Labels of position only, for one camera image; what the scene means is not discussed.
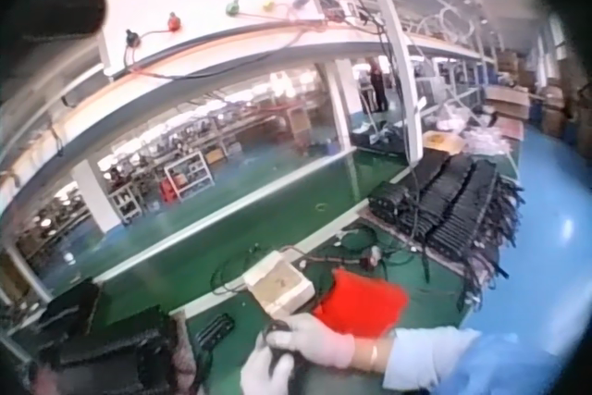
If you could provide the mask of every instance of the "person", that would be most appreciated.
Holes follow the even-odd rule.
[[[291,332],[257,339],[240,374],[244,395],[288,395],[293,358],[284,354],[270,374],[270,347],[299,352],[312,364],[383,374],[385,389],[435,395],[544,393],[561,370],[555,355],[512,336],[436,327],[397,328],[390,337],[363,339],[334,332],[308,314],[284,321]]]
[[[382,70],[378,63],[372,58],[366,58],[366,62],[370,65],[370,83],[374,88],[376,98],[376,111],[378,113],[389,111],[389,100],[385,93],[385,84],[382,79]]]

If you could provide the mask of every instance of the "gloved hand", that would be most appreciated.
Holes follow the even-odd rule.
[[[283,319],[291,332],[275,331],[267,335],[272,347],[300,352],[311,363],[345,369],[352,363],[355,344],[352,335],[341,335],[310,314]]]
[[[269,376],[271,350],[259,335],[255,349],[240,371],[240,387],[243,395],[288,395],[288,380],[294,369],[294,358],[284,354]]]

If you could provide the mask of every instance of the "blue floor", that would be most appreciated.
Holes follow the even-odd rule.
[[[563,352],[592,306],[592,174],[572,148],[532,128],[520,173],[517,248],[501,257],[510,279],[498,279],[464,326]]]

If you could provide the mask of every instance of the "green floor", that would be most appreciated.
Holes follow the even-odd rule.
[[[266,147],[265,155],[247,156],[242,162],[230,162],[214,169],[216,185],[181,203],[148,215],[127,228],[96,242],[81,254],[75,254],[76,264],[63,264],[52,270],[44,284],[54,295],[70,288],[76,279],[94,278],[106,270],[141,253],[164,238],[214,213],[247,194],[304,167],[320,157],[299,156],[281,146]]]

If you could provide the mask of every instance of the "stack of black parts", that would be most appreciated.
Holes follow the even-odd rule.
[[[175,321],[158,307],[69,339],[55,364],[60,394],[172,394],[176,346]]]
[[[90,279],[53,299],[37,323],[40,360],[52,364],[60,344],[86,335],[99,298],[99,288]]]
[[[464,155],[448,157],[444,152],[426,151],[413,175],[398,184],[381,184],[369,196],[370,210],[397,231],[412,235],[453,263],[463,265],[462,309],[467,298],[480,301],[481,285],[475,262],[496,274],[499,247],[505,240],[514,245],[518,227],[521,190],[503,179],[496,166]]]

